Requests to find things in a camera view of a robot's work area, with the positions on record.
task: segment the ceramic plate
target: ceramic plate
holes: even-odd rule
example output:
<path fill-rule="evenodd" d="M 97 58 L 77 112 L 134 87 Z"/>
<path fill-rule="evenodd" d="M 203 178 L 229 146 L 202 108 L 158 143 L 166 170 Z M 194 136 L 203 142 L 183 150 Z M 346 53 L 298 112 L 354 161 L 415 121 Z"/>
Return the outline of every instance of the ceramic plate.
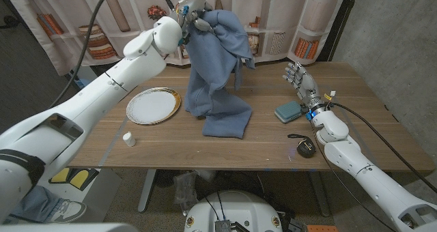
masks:
<path fill-rule="evenodd" d="M 134 123 L 156 124 L 170 118 L 178 110 L 180 101 L 180 94 L 170 88 L 152 88 L 132 98 L 126 114 Z"/>

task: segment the shoe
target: shoe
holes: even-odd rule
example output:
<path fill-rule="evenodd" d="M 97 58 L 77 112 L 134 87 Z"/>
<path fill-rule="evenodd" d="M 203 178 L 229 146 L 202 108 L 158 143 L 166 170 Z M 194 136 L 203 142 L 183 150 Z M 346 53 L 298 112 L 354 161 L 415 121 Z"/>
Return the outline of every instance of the shoe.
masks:
<path fill-rule="evenodd" d="M 65 200 L 59 206 L 58 210 L 53 214 L 50 222 L 69 223 L 79 219 L 85 211 L 87 205 L 77 201 Z"/>

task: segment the table leg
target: table leg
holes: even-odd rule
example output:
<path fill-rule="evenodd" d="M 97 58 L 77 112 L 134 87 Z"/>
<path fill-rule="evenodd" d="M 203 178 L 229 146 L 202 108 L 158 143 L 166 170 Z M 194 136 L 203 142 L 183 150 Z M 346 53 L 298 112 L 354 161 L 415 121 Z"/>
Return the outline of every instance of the table leg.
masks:
<path fill-rule="evenodd" d="M 309 172 L 309 179 L 311 184 L 313 184 L 313 189 L 317 202 L 319 203 L 320 213 L 324 217 L 330 216 L 328 199 L 326 198 L 325 189 L 323 188 L 322 178 L 320 177 L 320 172 L 311 171 Z"/>
<path fill-rule="evenodd" d="M 139 199 L 138 212 L 145 212 L 147 208 L 147 202 L 152 194 L 152 186 L 156 176 L 156 169 L 148 169 L 145 175 L 143 192 L 141 193 L 141 198 Z"/>

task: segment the table top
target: table top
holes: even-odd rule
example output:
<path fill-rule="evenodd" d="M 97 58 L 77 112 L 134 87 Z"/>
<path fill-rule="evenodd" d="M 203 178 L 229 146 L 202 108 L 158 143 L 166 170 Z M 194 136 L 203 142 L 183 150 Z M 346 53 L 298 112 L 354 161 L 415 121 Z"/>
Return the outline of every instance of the table top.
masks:
<path fill-rule="evenodd" d="M 243 83 L 238 91 L 234 91 L 234 76 L 231 75 L 226 86 L 228 92 L 241 97 L 253 109 L 243 139 L 203 136 L 204 120 L 193 117 L 183 106 L 190 68 L 167 67 L 157 77 L 134 89 L 97 124 L 70 166 L 327 171 L 329 167 L 320 151 L 312 158 L 303 158 L 296 152 L 299 139 L 287 138 L 288 134 L 296 133 L 314 141 L 313 130 L 305 116 L 282 124 L 274 115 L 276 107 L 282 104 L 292 100 L 300 103 L 292 86 L 281 77 L 286 66 L 287 63 L 268 63 L 257 66 L 254 71 L 243 68 Z M 336 90 L 335 102 L 362 115 L 414 168 L 434 170 L 431 158 L 348 63 L 319 62 L 306 68 L 318 83 L 322 95 Z M 126 116 L 129 101 L 152 87 L 176 90 L 182 97 L 181 107 L 160 124 L 143 126 L 131 122 Z M 342 108 L 336 107 L 333 111 L 347 123 L 350 135 L 374 164 L 385 171 L 408 170 L 360 119 Z M 137 140 L 134 147 L 128 147 L 122 139 L 127 131 Z"/>

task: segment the teal sponge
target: teal sponge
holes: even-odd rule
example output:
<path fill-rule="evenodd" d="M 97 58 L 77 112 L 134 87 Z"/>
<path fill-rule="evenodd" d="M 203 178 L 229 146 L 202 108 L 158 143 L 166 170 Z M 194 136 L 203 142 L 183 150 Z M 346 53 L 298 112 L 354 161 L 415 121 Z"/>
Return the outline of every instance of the teal sponge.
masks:
<path fill-rule="evenodd" d="M 274 114 L 282 123 L 286 124 L 293 119 L 299 118 L 302 115 L 302 112 L 300 111 L 299 103 L 291 101 L 287 104 L 278 106 L 274 110 Z"/>

